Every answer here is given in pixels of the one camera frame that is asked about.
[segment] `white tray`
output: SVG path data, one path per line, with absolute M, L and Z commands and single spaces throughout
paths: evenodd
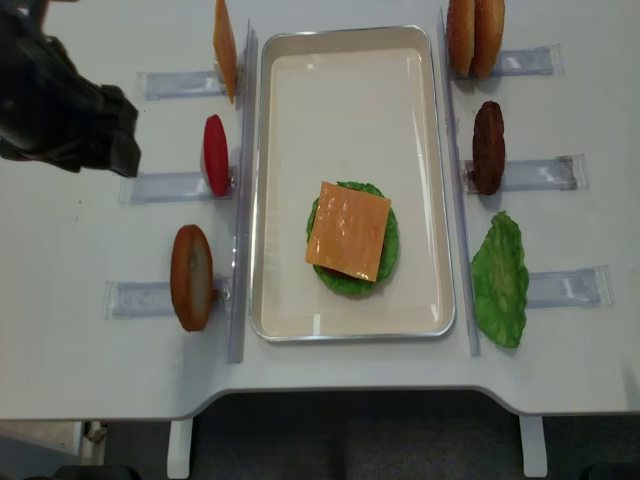
M 262 53 L 250 318 L 270 341 L 438 336 L 455 302 L 431 44 L 416 27 L 278 35 Z M 391 199 L 400 256 L 374 293 L 330 291 L 305 263 L 321 181 Z

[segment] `lettuce leaf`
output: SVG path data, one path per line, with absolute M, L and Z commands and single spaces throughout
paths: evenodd
M 498 345 L 517 348 L 527 323 L 529 272 L 520 228 L 506 212 L 491 220 L 471 262 L 471 275 L 478 327 Z
M 358 182 L 338 182 L 338 186 L 350 188 L 351 190 L 359 190 L 361 192 L 370 193 L 383 197 L 382 192 L 370 183 L 358 183 Z M 307 220 L 307 243 L 311 237 L 311 231 L 313 230 L 313 222 L 316 219 L 316 210 L 318 209 L 318 200 L 311 207 L 311 214 Z M 385 280 L 391 275 L 393 267 L 398 259 L 398 250 L 400 249 L 400 241 L 398 238 L 398 221 L 393 213 L 393 209 L 389 210 L 389 217 L 387 218 L 387 227 L 384 232 L 384 243 L 382 244 L 382 254 L 380 256 L 380 266 L 378 267 L 378 276 L 375 282 L 369 282 L 359 278 L 350 277 L 344 273 L 331 270 L 330 268 L 313 266 L 320 280 L 336 293 L 343 295 L 363 295 L 370 292 L 376 283 Z

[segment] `tomato slice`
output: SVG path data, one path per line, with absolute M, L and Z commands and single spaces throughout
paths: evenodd
M 204 127 L 204 168 L 209 185 L 216 197 L 224 197 L 229 190 L 229 152 L 227 137 L 220 117 L 207 118 Z

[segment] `orange cheese slice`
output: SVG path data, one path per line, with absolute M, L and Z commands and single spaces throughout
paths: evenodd
M 374 282 L 391 200 L 322 182 L 307 263 Z
M 233 96 L 236 90 L 236 41 L 231 30 L 231 21 L 227 4 L 224 0 L 216 2 L 216 23 L 213 27 L 213 48 L 216 51 L 218 67 L 224 77 L 227 86 L 229 100 L 233 103 Z

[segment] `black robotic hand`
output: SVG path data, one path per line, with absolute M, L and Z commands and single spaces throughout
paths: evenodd
M 29 13 L 0 0 L 0 156 L 135 177 L 138 111 L 115 86 L 80 76 L 62 43 L 42 33 L 48 0 Z

